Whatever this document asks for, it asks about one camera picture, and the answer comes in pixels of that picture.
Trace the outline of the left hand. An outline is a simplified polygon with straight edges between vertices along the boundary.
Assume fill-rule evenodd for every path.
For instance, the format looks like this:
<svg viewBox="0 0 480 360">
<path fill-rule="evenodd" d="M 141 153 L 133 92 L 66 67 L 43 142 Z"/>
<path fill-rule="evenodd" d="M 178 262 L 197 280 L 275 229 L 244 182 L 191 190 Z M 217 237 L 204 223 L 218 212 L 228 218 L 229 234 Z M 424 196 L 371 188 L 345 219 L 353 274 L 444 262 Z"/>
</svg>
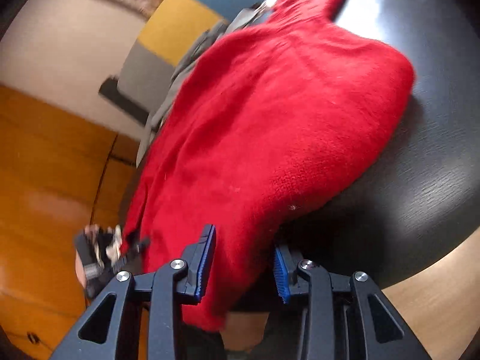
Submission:
<svg viewBox="0 0 480 360">
<path fill-rule="evenodd" d="M 84 227 L 74 239 L 76 277 L 84 290 L 106 273 L 120 259 L 121 228 L 101 228 L 97 224 Z"/>
</svg>

